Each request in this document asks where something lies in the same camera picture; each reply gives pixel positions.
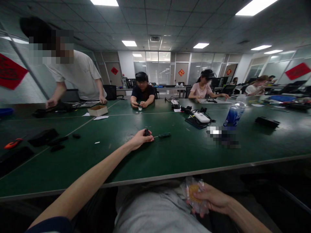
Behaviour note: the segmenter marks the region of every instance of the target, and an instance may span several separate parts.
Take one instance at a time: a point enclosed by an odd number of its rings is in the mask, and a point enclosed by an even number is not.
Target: plastic bag
[[[208,214],[207,200],[199,200],[193,193],[204,191],[204,182],[202,179],[194,179],[192,176],[186,177],[187,200],[198,214]]]

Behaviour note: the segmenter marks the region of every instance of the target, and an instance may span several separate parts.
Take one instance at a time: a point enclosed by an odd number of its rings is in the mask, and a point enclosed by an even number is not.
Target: plastic water bottle
[[[224,126],[236,126],[244,110],[246,109],[246,95],[241,94],[237,97],[236,103],[232,104]]]

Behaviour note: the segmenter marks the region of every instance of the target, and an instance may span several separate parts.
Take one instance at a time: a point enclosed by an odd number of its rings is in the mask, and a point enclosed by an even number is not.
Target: red tool
[[[23,141],[23,138],[19,138],[19,139],[15,139],[15,141],[13,142],[10,142],[9,144],[7,144],[4,149],[7,149],[7,150],[10,150],[10,149],[13,149],[15,148],[18,144],[20,144],[22,141]]]

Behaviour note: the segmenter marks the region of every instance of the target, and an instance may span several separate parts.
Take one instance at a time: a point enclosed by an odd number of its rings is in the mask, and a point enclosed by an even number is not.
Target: pink t-shirt
[[[194,92],[194,93],[193,93],[194,95],[198,95],[198,96],[200,96],[202,99],[205,98],[205,95],[206,95],[206,94],[212,93],[212,89],[211,89],[211,87],[210,87],[209,85],[205,85],[205,89],[202,91],[202,90],[200,89],[199,83],[193,84],[193,86],[192,86],[192,88],[191,88],[190,91],[191,91],[191,92],[193,91],[193,92]]]

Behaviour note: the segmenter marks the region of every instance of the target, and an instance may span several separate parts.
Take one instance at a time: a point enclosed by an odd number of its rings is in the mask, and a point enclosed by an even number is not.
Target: cardboard box
[[[90,114],[90,116],[94,116],[94,117],[100,117],[106,113],[108,113],[108,109],[106,106],[103,105],[97,105],[94,106],[92,108],[88,108],[88,113]]]

